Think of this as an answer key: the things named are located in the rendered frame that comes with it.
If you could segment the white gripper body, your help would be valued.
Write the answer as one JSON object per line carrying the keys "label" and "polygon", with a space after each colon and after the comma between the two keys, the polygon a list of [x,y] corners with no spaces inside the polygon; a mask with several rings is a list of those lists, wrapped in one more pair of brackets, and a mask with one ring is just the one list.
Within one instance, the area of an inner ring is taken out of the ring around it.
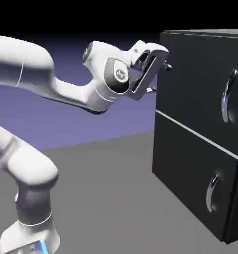
{"label": "white gripper body", "polygon": [[169,55],[166,47],[156,43],[137,42],[140,48],[134,48],[136,57],[132,59],[132,68],[142,72],[141,75],[136,74],[131,77],[131,99],[140,100],[155,75],[159,70],[164,68],[164,61]]}

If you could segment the black cabinet door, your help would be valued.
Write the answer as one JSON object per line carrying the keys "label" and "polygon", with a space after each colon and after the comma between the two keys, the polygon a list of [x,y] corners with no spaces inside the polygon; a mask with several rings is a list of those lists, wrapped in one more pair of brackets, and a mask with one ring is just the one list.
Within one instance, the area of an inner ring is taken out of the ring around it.
{"label": "black cabinet door", "polygon": [[158,76],[157,109],[238,156],[238,74],[229,100],[229,121],[221,99],[233,69],[238,70],[238,34],[164,31],[168,64]]}
{"label": "black cabinet door", "polygon": [[[153,173],[184,206],[220,241],[231,243],[229,223],[238,159],[156,113]],[[206,207],[206,190],[219,175],[212,203]]]}

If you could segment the black cabinet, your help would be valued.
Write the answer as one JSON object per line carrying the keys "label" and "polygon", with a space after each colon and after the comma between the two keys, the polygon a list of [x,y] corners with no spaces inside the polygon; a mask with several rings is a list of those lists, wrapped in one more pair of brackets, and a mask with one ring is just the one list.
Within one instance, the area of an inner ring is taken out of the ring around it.
{"label": "black cabinet", "polygon": [[221,242],[238,241],[238,29],[165,30],[153,174]]}

